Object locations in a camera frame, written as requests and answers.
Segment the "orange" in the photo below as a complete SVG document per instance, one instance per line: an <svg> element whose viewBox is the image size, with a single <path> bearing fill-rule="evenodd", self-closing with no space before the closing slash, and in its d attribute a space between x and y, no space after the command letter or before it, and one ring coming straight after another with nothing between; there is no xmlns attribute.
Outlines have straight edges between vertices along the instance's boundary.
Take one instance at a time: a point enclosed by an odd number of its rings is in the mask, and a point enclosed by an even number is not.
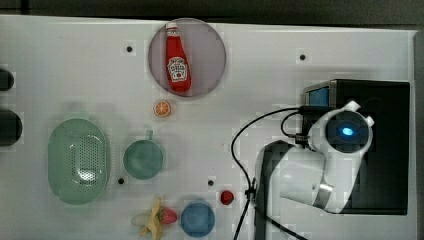
<svg viewBox="0 0 424 240"><path fill-rule="evenodd" d="M169 102L163 100L158 102L154 107L153 111L158 117L166 117L171 113L171 105Z"/></svg>

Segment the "green colander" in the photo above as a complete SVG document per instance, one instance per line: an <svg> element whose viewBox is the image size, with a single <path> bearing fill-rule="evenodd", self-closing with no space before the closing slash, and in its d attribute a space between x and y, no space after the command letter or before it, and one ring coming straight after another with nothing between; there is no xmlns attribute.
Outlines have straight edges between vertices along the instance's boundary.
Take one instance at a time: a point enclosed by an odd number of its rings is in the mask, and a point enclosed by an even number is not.
<svg viewBox="0 0 424 240"><path fill-rule="evenodd" d="M61 123L48 145L48 179L53 193L72 205L93 201L106 187L106 151L105 136L87 119Z"/></svg>

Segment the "ketchup label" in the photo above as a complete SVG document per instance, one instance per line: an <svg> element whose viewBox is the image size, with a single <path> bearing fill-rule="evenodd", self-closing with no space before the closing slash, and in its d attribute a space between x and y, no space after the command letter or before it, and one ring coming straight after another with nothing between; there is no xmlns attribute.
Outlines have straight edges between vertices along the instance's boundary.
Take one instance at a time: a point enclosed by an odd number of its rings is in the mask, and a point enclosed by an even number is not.
<svg viewBox="0 0 424 240"><path fill-rule="evenodd" d="M187 64L183 58L173 57L169 59L167 67L172 82L187 80Z"/></svg>

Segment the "ketchup bottle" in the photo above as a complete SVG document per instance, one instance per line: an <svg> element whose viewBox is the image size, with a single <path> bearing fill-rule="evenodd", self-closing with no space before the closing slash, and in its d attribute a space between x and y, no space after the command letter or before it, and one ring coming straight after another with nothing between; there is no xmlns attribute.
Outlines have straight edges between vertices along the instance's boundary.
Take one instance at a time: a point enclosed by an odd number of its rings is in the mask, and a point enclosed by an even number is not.
<svg viewBox="0 0 424 240"><path fill-rule="evenodd" d="M176 92L186 92L191 87L191 74L175 22L166 24L166 36L166 75L169 86Z"/></svg>

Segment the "table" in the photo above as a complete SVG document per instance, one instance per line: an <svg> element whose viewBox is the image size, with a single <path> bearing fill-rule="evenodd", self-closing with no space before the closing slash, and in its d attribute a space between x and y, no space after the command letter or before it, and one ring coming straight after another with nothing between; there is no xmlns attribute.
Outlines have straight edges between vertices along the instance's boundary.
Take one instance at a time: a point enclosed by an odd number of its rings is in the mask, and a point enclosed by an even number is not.
<svg viewBox="0 0 424 240"><path fill-rule="evenodd" d="M211 23L226 46L226 71L210 94L184 99L160 88L149 72L149 43L163 24L0 16L0 67L16 77L14 88L0 93L0 104L17 112L24 124L22 138L0 149L1 239L140 239L130 220L158 195L178 213L190 200L206 199L217 221L205 239L232 239L246 181L232 161L230 144L245 123L299 105L306 86L329 79L400 80L414 86L414 31ZM128 44L131 53L125 51ZM302 54L305 61L299 60ZM153 114L159 99L175 108L168 119ZM89 113L110 143L110 179L95 201L70 206L49 188L47 143L67 113L80 111ZM279 130L282 116L258 122L242 135L238 151L251 176L259 150L285 139ZM407 216L329 215L282 199L279 221L310 239L416 239L413 111L411 119ZM166 160L159 176L140 181L128 176L122 157L147 129L165 148ZM123 185L117 183L121 177ZM236 194L228 207L219 202L223 189ZM240 239L253 239L253 216L250 209ZM163 239L191 238L174 224Z"/></svg>

